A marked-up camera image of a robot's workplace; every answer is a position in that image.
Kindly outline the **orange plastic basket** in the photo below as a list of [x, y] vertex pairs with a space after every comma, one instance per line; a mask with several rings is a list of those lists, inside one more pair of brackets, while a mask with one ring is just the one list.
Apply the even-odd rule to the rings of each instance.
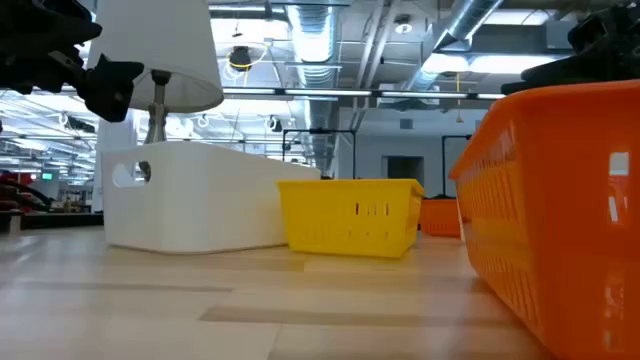
[[493, 103], [450, 173], [469, 261], [560, 360], [640, 360], [640, 80]]
[[459, 238], [457, 201], [455, 199], [423, 199], [419, 225], [426, 235]]

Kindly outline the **silver round ventilation duct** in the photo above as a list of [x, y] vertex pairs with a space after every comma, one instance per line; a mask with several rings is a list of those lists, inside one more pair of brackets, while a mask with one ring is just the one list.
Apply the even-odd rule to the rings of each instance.
[[402, 89], [413, 92], [429, 90], [438, 76], [445, 72], [445, 69], [439, 69], [438, 66], [443, 65], [447, 57], [440, 54], [439, 50], [456, 43], [470, 46], [473, 35], [503, 1], [455, 0], [450, 15], [427, 29], [421, 44], [422, 63]]
[[[300, 87], [306, 90], [330, 89], [337, 85], [336, 68], [328, 67], [334, 60], [338, 12], [323, 5], [288, 5], [292, 43]], [[328, 100], [305, 101], [306, 127], [329, 130], [338, 127], [337, 103]]]

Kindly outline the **black aluminium table frame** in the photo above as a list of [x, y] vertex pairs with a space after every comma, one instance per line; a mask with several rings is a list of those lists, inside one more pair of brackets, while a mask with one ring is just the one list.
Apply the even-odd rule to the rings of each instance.
[[103, 226], [102, 214], [93, 213], [29, 213], [21, 218], [22, 230], [59, 229]]

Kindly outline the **long linear ceiling light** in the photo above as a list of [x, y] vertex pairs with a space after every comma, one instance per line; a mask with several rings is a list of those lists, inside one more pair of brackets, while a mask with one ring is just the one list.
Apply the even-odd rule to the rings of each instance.
[[389, 99], [454, 99], [454, 100], [479, 100], [492, 101], [504, 98], [504, 94], [475, 93], [475, 92], [414, 92], [395, 90], [345, 90], [345, 89], [318, 89], [318, 88], [250, 88], [227, 87], [223, 89], [226, 96], [263, 96], [263, 97], [348, 97], [348, 98], [389, 98]]

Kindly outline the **white plastic storage bin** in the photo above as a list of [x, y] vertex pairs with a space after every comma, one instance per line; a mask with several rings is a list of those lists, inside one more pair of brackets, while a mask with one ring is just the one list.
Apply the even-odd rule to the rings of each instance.
[[196, 142], [161, 142], [101, 158], [112, 246], [201, 254], [285, 244], [278, 182], [318, 169]]

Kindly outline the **red background machine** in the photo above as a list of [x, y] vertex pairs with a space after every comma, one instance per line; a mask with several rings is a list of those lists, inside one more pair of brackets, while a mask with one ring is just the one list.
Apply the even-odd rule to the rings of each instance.
[[35, 199], [17, 173], [0, 171], [0, 211], [21, 210], [25, 213], [33, 211], [33, 206], [20, 202], [21, 198], [29, 201]]

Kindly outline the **black ceiling-mounted device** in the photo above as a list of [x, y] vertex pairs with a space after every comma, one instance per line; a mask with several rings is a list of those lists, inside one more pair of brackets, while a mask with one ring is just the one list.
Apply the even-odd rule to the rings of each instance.
[[247, 46], [236, 46], [230, 53], [229, 65], [238, 72], [246, 72], [251, 68], [250, 49]]

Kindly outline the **black metal station frame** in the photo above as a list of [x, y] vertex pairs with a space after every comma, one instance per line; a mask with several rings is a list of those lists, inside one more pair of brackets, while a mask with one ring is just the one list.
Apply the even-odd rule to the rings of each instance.
[[447, 139], [453, 139], [453, 138], [463, 138], [465, 140], [470, 140], [472, 137], [472, 134], [466, 134], [466, 135], [443, 135], [441, 136], [441, 195], [443, 195], [445, 198], [446, 197], [450, 197], [447, 195], [447, 190], [446, 190], [446, 182], [447, 182], [447, 173], [446, 173], [446, 140]]

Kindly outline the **white shade silver table lamp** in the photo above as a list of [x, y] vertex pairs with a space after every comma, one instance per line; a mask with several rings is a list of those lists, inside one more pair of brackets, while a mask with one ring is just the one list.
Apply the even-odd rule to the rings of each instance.
[[197, 113], [224, 100], [207, 0], [98, 0], [101, 35], [88, 65], [104, 55], [137, 62], [129, 107], [149, 113], [147, 144], [166, 139], [170, 113]]

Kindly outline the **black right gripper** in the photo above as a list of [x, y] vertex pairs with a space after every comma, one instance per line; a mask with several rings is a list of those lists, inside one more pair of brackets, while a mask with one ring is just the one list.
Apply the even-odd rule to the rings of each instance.
[[619, 2], [589, 14], [569, 31], [569, 43], [571, 57], [523, 71], [521, 80], [503, 84], [501, 93], [640, 79], [640, 2]]

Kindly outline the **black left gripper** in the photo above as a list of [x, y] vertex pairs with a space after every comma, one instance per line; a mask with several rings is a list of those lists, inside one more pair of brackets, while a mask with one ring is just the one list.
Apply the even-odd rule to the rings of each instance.
[[[102, 26], [78, 0], [0, 0], [0, 89], [29, 94], [37, 86], [61, 89], [64, 68], [49, 56], [59, 51], [73, 63], [84, 61], [76, 44], [97, 38]], [[101, 54], [84, 70], [77, 93], [88, 110], [110, 123], [126, 118], [139, 62], [113, 61]]]

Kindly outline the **yellow plastic basket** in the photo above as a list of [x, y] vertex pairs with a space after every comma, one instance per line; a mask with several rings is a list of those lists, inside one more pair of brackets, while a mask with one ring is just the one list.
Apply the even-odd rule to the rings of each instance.
[[415, 179], [278, 183], [289, 248], [400, 258], [417, 238], [424, 189]]

